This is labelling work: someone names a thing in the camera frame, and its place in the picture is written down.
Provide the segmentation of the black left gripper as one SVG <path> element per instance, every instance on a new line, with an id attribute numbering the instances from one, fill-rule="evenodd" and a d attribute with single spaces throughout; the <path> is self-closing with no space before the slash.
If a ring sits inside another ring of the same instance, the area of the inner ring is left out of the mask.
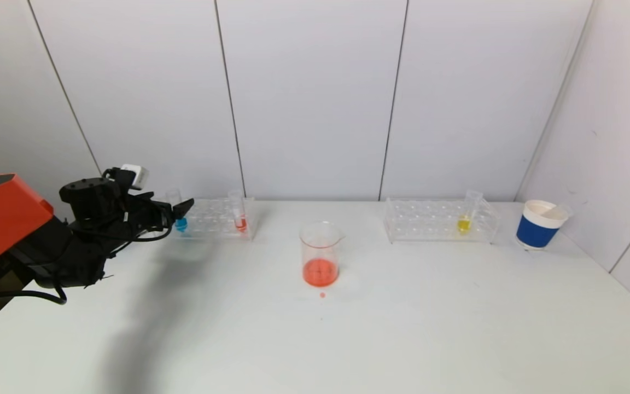
<path id="1" fill-rule="evenodd" d="M 193 205 L 194 199 L 183 200 L 172 207 L 155 200 L 131 200 L 129 222 L 137 232 L 163 231 L 173 226 L 173 219 L 184 219 Z"/>

